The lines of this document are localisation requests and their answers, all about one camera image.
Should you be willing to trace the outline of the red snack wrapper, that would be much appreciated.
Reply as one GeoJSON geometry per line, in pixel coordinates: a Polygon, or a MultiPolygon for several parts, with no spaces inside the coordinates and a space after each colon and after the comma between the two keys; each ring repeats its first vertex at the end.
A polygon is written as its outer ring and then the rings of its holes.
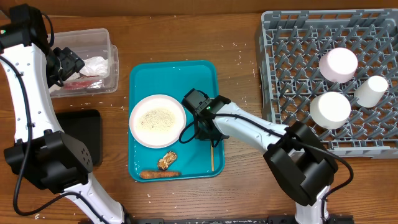
{"type": "Polygon", "coordinates": [[[65,83],[63,89],[65,90],[90,90],[103,88],[102,80],[83,80],[79,82],[65,83]]]}

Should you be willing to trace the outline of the large pink plate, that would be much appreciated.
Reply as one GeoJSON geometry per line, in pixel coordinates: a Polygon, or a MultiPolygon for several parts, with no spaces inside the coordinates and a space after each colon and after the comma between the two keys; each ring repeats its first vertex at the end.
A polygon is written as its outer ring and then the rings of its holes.
{"type": "Polygon", "coordinates": [[[160,149],[177,142],[186,123],[185,110],[175,98],[151,95],[132,109],[129,130],[139,144],[160,149]]]}

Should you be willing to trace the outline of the white paper cup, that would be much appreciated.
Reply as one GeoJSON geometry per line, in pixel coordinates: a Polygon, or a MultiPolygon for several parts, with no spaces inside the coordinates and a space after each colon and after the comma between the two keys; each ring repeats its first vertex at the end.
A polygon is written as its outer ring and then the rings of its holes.
{"type": "Polygon", "coordinates": [[[355,90],[354,97],[358,99],[357,104],[359,106],[372,108],[379,103],[388,87],[389,85],[385,78],[378,75],[371,76],[355,90]]]}

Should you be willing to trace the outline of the wooden chopstick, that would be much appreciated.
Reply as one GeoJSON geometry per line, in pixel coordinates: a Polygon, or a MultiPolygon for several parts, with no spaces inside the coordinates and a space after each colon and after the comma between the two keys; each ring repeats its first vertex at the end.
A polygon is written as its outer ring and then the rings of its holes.
{"type": "Polygon", "coordinates": [[[211,146],[211,171],[215,171],[214,148],[211,146]]]}

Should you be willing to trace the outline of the gold foil wrapper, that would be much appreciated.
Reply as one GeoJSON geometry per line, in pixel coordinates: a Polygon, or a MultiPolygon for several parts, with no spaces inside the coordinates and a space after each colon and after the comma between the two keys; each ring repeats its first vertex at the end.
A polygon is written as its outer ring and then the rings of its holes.
{"type": "Polygon", "coordinates": [[[160,170],[167,170],[176,160],[177,154],[173,151],[169,151],[157,162],[157,167],[160,170]]]}

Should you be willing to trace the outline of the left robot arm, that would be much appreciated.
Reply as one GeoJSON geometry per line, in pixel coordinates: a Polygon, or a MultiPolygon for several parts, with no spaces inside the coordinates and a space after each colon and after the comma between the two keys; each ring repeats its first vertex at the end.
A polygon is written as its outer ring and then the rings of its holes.
{"type": "Polygon", "coordinates": [[[79,72],[84,61],[69,48],[53,45],[53,26],[39,9],[21,4],[9,10],[1,27],[1,65],[11,91],[16,131],[14,145],[4,150],[19,179],[56,200],[68,198],[93,223],[132,223],[123,205],[113,200],[93,174],[87,146],[67,134],[58,122],[50,87],[79,72]]]}

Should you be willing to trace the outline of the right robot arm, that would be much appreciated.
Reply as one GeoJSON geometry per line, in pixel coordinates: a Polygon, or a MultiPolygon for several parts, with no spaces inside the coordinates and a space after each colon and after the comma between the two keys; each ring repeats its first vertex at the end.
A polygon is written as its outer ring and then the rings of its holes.
{"type": "Polygon", "coordinates": [[[257,149],[280,188],[296,204],[296,223],[328,223],[326,198],[338,171],[335,156],[301,122],[292,126],[258,118],[221,95],[201,91],[186,96],[183,105],[193,115],[194,137],[213,146],[234,137],[257,149]]]}

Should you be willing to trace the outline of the pale green bowl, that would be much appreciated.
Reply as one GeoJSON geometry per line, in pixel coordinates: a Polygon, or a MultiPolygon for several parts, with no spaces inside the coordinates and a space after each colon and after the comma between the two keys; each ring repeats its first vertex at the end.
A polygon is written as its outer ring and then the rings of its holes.
{"type": "Polygon", "coordinates": [[[310,103],[310,115],[314,122],[326,129],[342,127],[351,113],[348,99],[338,92],[317,96],[310,103]]]}

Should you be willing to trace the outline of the orange carrot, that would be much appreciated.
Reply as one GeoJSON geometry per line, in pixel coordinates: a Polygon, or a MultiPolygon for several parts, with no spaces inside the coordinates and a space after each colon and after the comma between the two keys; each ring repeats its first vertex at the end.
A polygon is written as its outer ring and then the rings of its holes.
{"type": "Polygon", "coordinates": [[[140,173],[142,179],[160,179],[169,177],[178,177],[181,173],[177,171],[161,171],[161,170],[144,170],[140,173]]]}

